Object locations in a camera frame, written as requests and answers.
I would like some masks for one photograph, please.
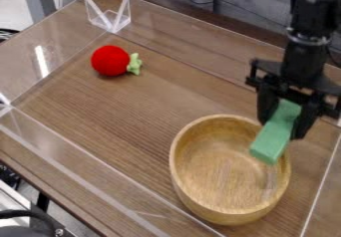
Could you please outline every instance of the green sponge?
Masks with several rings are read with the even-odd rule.
[[[265,163],[274,164],[282,155],[300,114],[298,104],[288,100],[280,101],[278,108],[250,145],[250,154]]]

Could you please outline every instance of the wooden surface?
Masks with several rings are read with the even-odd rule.
[[[260,219],[276,206],[290,178],[288,154],[266,165],[249,154],[260,125],[248,118],[214,115],[191,122],[170,147],[177,194],[201,218],[221,225]]]
[[[83,5],[78,2],[74,7],[83,8]],[[143,36],[150,30],[139,31]],[[276,50],[264,47],[254,51],[254,42],[238,35],[222,37],[216,34],[216,37],[229,46],[233,59],[226,65],[240,76],[245,75],[249,56],[280,56]],[[194,54],[191,57],[197,56],[193,51],[195,41],[193,44],[189,41],[181,43],[179,39],[171,39],[171,35],[163,36],[162,41],[166,44],[159,44],[161,49],[177,42],[171,50],[187,49],[185,53],[189,57],[190,52]],[[139,77],[103,79],[94,73],[90,57],[95,49],[106,44],[141,53],[145,67]],[[199,53],[205,60],[207,51]],[[107,35],[18,101],[16,107],[186,210],[171,187],[171,140],[187,123],[199,117],[234,114],[256,119],[256,94],[149,48]],[[212,225],[220,232],[237,237],[298,236],[337,136],[339,129],[318,121],[306,138],[290,143],[292,181],[278,206],[265,218],[245,226]],[[131,231],[135,234],[142,231],[141,236],[146,233],[139,225],[133,225],[127,231],[125,217],[117,213],[110,200],[103,199],[103,194],[94,191],[98,188],[110,196],[118,193],[119,187],[114,185],[115,179],[106,168],[94,167],[97,162],[83,158],[71,148],[50,145],[51,139],[44,136],[36,137],[44,143],[44,155],[54,156],[66,167],[74,168],[92,182],[90,189],[75,182],[67,171],[42,159],[43,155],[32,154],[7,135],[0,137],[2,160],[26,173],[27,178],[98,232],[107,236],[130,236]]]

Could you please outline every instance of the clear acrylic enclosure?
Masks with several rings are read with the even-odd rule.
[[[102,10],[122,5],[94,2]],[[324,236],[318,224],[335,231],[337,122],[320,120],[290,143],[289,188],[265,218],[217,226],[181,204],[171,140],[202,116],[256,119],[256,93],[244,85],[249,61],[281,60],[282,49],[143,0],[130,5],[131,23],[117,34],[92,25],[78,0],[0,46],[0,93],[11,104],[0,109],[0,156],[30,167],[86,213],[106,214],[102,223],[121,236]],[[139,77],[97,75],[90,58],[109,44],[141,53]],[[341,81],[333,67],[327,73]]]

